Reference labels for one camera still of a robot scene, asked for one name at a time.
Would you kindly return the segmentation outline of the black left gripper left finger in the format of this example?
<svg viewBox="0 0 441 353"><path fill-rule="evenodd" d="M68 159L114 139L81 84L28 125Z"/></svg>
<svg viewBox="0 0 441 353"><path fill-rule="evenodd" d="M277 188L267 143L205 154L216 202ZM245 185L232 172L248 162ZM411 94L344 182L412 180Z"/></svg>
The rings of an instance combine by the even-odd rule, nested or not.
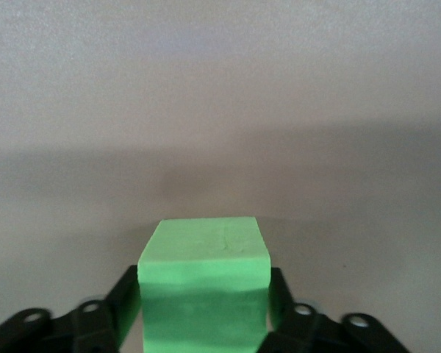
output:
<svg viewBox="0 0 441 353"><path fill-rule="evenodd" d="M109 293L55 318L29 308L0 324L0 352L119 352L140 312L137 266L127 268Z"/></svg>

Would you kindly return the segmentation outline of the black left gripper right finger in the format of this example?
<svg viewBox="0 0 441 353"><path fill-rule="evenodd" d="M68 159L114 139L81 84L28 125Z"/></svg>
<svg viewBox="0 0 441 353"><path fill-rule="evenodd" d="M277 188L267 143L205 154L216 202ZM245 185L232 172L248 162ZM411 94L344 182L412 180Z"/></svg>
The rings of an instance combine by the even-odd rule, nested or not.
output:
<svg viewBox="0 0 441 353"><path fill-rule="evenodd" d="M371 315L348 313L336 322L312 305L295 301L277 267L271 269L268 304L273 330L265 336L258 352L409 351Z"/></svg>

